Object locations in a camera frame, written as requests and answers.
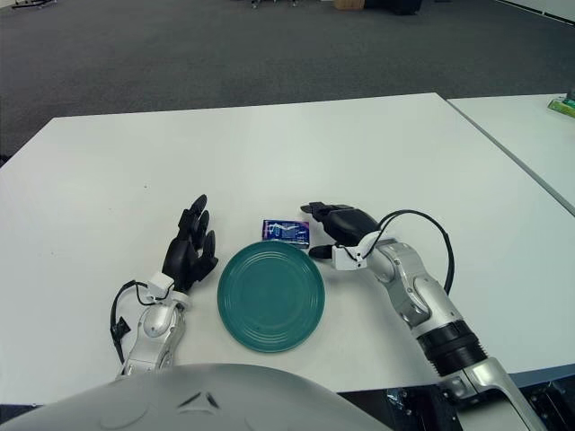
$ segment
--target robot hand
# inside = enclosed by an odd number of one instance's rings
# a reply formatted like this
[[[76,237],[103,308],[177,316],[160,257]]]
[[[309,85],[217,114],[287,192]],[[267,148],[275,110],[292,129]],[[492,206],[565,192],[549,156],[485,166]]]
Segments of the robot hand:
[[[528,429],[544,429],[501,364],[494,357],[487,357],[479,339],[447,296],[455,263],[449,237],[438,222],[410,209],[394,211],[379,223],[347,205],[312,202],[301,209],[322,223],[324,231],[336,241],[333,245],[313,247],[310,256],[332,259],[336,269],[369,268],[374,273],[442,377],[439,386],[447,398],[457,405],[473,405],[488,398],[491,390],[498,390],[507,396]],[[395,238],[382,238],[389,223],[402,214],[421,216],[442,233],[449,259],[445,288],[427,272],[412,247]]]
[[[217,264],[216,236],[214,231],[206,233],[207,203],[206,195],[201,195],[190,209],[183,210],[178,234],[170,242],[162,272],[156,272],[147,284],[128,282],[116,295],[111,311],[111,335],[122,363],[120,375],[151,371],[172,363],[173,352],[184,332],[183,314],[190,305],[188,292],[193,283],[201,281]],[[116,321],[116,303],[121,293],[132,286],[136,286],[137,299],[146,309],[137,325],[136,344],[124,361],[121,339],[130,328],[123,318]],[[146,303],[140,298],[141,286],[146,288]]]
[[[323,224],[324,231],[336,241],[335,246],[355,247],[368,233],[378,230],[376,220],[370,215],[347,205],[310,202],[301,209],[311,214],[315,221]],[[316,259],[331,259],[332,247],[332,245],[313,247],[309,255]]]
[[[206,195],[201,195],[190,209],[183,210],[178,223],[180,231],[165,255],[162,272],[173,279],[176,292],[187,294],[193,283],[201,281],[216,267],[216,236],[214,231],[206,234],[209,212],[204,208],[207,203]]]

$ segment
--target green plate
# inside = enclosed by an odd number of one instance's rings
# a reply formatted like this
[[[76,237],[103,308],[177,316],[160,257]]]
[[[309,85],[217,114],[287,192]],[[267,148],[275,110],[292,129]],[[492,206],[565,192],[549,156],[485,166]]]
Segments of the green plate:
[[[315,264],[283,242],[256,242],[239,251],[217,289],[227,330],[260,352],[281,352],[304,341],[320,321],[324,301]]]

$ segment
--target cardboard box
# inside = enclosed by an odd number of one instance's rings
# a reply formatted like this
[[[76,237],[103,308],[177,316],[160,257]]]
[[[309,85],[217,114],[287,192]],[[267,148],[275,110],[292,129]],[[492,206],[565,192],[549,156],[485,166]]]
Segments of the cardboard box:
[[[365,3],[366,0],[333,0],[333,5],[340,11],[359,11]]]

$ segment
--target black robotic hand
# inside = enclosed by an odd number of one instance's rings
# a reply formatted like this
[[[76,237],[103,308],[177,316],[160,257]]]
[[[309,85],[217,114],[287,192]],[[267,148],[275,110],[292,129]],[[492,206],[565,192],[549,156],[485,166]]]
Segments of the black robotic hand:
[[[364,236],[379,229],[377,221],[373,217],[348,205],[325,205],[323,202],[310,202],[309,205],[304,205],[301,209],[322,223],[324,231],[338,245],[348,247],[358,245]],[[313,247],[309,251],[309,255],[316,259],[330,259],[332,246]]]
[[[188,293],[191,285],[201,281],[217,264],[216,235],[214,231],[206,233],[209,212],[204,208],[207,203],[208,197],[201,195],[190,209],[183,210],[178,223],[180,231],[165,255],[162,272],[173,278],[173,289],[178,292]]]

